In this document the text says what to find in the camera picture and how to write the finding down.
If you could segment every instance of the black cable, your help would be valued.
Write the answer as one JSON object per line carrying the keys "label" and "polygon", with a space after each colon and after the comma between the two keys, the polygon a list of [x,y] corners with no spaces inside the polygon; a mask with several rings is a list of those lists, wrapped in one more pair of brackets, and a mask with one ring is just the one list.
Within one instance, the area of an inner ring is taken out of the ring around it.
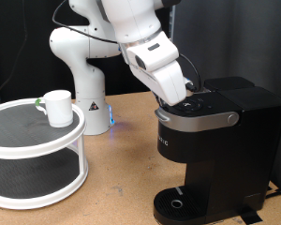
{"label": "black cable", "polygon": [[184,58],[184,59],[192,66],[192,68],[194,68],[195,73],[196,73],[197,78],[198,78],[198,88],[197,88],[197,91],[199,91],[199,90],[201,89],[201,87],[202,87],[202,84],[201,84],[200,75],[199,75],[199,73],[198,73],[196,67],[194,66],[194,64],[193,64],[185,55],[179,53],[179,56],[182,57],[182,58]]}
{"label": "black cable", "polygon": [[23,25],[24,25],[24,32],[25,32],[25,38],[24,38],[24,41],[22,43],[22,46],[17,54],[17,57],[16,57],[16,60],[13,64],[13,67],[12,67],[12,70],[11,70],[11,73],[9,75],[9,77],[7,78],[7,80],[0,86],[0,91],[2,90],[2,88],[11,80],[11,78],[13,77],[14,75],[14,72],[15,72],[15,69],[16,69],[16,66],[17,66],[17,63],[18,63],[18,59],[21,55],[21,52],[22,52],[22,49],[24,48],[25,44],[26,44],[26,41],[27,41],[27,38],[28,38],[28,33],[27,33],[27,26],[26,26],[26,18],[25,18],[25,3],[24,3],[24,0],[22,0],[22,15],[23,15]]}
{"label": "black cable", "polygon": [[99,37],[94,37],[94,36],[91,36],[91,35],[89,35],[89,34],[86,34],[86,33],[82,32],[82,31],[80,31],[80,30],[74,29],[74,28],[72,28],[72,27],[69,27],[69,26],[67,26],[67,25],[64,25],[64,24],[62,24],[62,23],[57,22],[57,21],[55,20],[55,16],[56,16],[56,14],[57,14],[57,11],[58,11],[59,8],[65,3],[65,1],[62,2],[62,3],[58,6],[58,8],[54,11],[54,14],[53,14],[53,17],[52,17],[52,21],[53,21],[54,23],[56,23],[57,25],[63,26],[63,27],[65,27],[65,28],[67,28],[67,29],[70,29],[70,30],[72,30],[72,31],[76,31],[76,32],[78,32],[78,33],[80,33],[80,34],[82,34],[82,35],[85,35],[85,36],[89,37],[89,38],[93,38],[93,39],[96,39],[96,40],[101,40],[101,41],[108,42],[108,43],[112,43],[112,44],[118,44],[118,42],[116,42],[116,41],[107,40],[107,39],[103,39],[103,38],[99,38]]}

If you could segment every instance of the coffee maker button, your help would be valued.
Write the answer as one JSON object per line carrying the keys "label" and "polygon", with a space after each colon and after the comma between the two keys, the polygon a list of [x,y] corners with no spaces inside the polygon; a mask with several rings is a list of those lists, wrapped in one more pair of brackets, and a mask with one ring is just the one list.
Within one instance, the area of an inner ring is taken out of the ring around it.
{"label": "coffee maker button", "polygon": [[184,108],[184,109],[192,109],[192,108],[195,108],[197,106],[197,104],[193,101],[188,101],[188,102],[181,102],[179,103],[179,106]]}

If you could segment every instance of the coffee maker drip tray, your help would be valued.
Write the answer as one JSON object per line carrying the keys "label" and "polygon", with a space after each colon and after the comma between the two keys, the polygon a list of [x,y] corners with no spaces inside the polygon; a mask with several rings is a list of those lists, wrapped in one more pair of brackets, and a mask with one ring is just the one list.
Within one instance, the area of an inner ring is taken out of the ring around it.
{"label": "coffee maker drip tray", "polygon": [[175,187],[159,192],[155,196],[154,206],[155,218],[160,224],[204,223],[205,212],[186,187]]}

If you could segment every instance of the tabletop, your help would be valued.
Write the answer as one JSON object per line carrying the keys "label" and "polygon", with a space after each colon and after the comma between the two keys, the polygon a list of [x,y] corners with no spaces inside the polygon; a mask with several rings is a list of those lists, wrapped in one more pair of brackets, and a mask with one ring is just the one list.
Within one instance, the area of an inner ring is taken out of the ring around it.
{"label": "tabletop", "polygon": [[[151,92],[106,97],[115,125],[85,137],[89,174],[80,189],[56,204],[25,211],[0,208],[4,224],[155,225],[153,200],[166,188],[184,184],[185,164],[157,150],[158,108]],[[260,225],[281,225],[281,196],[266,200],[258,211]],[[240,217],[222,225],[245,224]]]}

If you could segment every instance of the coffee maker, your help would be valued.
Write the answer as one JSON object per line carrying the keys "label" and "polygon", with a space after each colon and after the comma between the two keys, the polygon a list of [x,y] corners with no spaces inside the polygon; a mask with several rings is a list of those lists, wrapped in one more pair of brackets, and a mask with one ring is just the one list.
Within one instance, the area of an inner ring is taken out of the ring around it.
{"label": "coffee maker", "polygon": [[155,219],[200,225],[258,211],[281,136],[281,97],[240,77],[206,80],[204,93],[155,111],[158,151],[186,163],[185,185],[159,192]]}

